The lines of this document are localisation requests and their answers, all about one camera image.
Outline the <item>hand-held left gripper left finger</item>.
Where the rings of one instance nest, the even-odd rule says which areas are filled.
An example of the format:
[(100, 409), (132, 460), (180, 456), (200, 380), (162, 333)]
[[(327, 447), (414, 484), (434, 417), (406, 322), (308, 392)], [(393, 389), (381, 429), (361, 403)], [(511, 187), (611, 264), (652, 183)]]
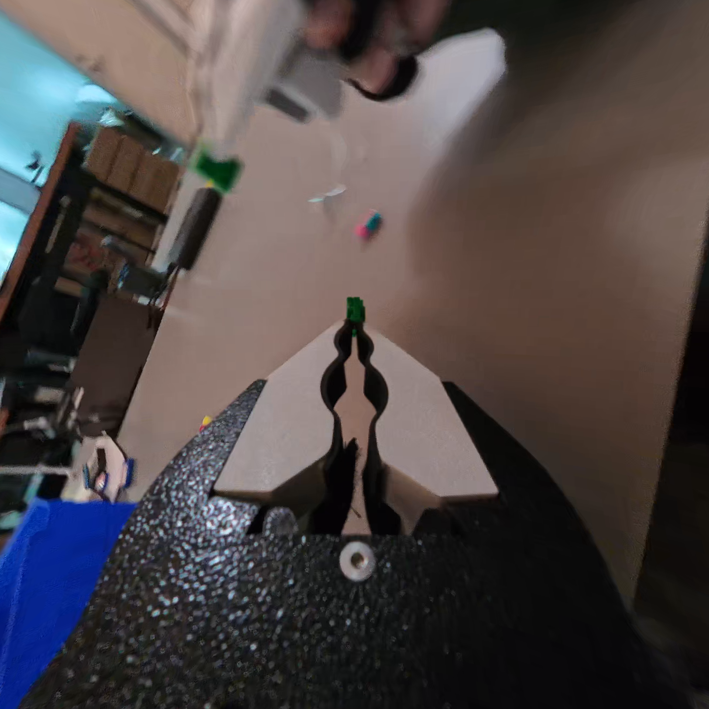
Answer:
[(325, 458), (335, 417), (321, 392), (337, 359), (334, 323), (267, 377), (212, 492), (233, 501), (290, 509), (303, 518), (324, 500)]

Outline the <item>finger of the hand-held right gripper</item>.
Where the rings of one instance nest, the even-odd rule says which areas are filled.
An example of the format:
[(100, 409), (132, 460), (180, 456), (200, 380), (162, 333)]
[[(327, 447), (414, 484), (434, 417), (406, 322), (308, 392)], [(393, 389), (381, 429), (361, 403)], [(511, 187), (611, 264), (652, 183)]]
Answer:
[(296, 48), (301, 1), (196, 1), (191, 91), (199, 142), (217, 162), (237, 159), (254, 109)]

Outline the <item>black power adapter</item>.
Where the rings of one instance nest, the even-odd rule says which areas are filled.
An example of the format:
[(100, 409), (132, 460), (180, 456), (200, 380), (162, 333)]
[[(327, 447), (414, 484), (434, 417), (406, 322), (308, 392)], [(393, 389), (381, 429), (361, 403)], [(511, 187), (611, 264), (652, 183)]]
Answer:
[(189, 271), (195, 265), (206, 242), (223, 200), (213, 186), (205, 186), (193, 195), (167, 257), (167, 270)]

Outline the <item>shelf unit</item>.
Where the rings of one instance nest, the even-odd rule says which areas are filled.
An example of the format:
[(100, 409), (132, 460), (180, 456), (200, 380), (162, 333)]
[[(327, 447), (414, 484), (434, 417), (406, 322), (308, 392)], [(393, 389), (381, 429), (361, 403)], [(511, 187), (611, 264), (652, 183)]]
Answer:
[(2, 278), (3, 368), (19, 367), (34, 350), (75, 356), (99, 300), (118, 290), (120, 269), (155, 260), (169, 211), (144, 206), (84, 170), (96, 131), (89, 140), (79, 123), (67, 125)]

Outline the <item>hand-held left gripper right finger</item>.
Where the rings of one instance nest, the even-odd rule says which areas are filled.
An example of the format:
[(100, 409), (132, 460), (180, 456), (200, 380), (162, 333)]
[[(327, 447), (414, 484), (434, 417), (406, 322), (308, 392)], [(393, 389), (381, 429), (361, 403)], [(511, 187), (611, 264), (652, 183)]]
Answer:
[(362, 473), (373, 535), (410, 535), (428, 510), (499, 497), (442, 380), (381, 333), (362, 328), (357, 354), (374, 407)]

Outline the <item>person's right hand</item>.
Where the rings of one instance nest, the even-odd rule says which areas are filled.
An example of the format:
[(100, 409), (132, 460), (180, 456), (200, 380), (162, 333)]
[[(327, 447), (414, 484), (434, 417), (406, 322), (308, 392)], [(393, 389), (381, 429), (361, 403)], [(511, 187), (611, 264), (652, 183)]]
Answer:
[(405, 58), (435, 37), (450, 1), (309, 1), (306, 45), (344, 64), (344, 78), (373, 100), (392, 93)]

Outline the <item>row of cardboard boxes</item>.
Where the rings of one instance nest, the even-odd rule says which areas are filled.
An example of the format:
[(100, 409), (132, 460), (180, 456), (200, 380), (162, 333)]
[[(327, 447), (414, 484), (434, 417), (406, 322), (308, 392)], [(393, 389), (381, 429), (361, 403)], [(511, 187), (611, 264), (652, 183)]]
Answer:
[(83, 168), (99, 182), (167, 214), (182, 166), (114, 127), (101, 127), (84, 150)]

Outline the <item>blue plastic bin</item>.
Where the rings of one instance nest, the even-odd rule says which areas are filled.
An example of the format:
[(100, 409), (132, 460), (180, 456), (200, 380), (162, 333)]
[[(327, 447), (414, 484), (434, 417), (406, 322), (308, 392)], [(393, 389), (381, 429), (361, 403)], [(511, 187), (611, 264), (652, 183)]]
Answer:
[(73, 631), (135, 503), (36, 498), (1, 554), (1, 707), (17, 708)]

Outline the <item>dark cabinet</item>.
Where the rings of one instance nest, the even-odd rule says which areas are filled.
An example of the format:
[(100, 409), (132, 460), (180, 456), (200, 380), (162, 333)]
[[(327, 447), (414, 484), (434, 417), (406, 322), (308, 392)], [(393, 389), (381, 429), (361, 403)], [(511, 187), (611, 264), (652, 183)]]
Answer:
[(77, 409), (82, 435), (118, 435), (162, 321), (162, 311), (105, 295), (99, 300), (69, 377), (81, 388)]

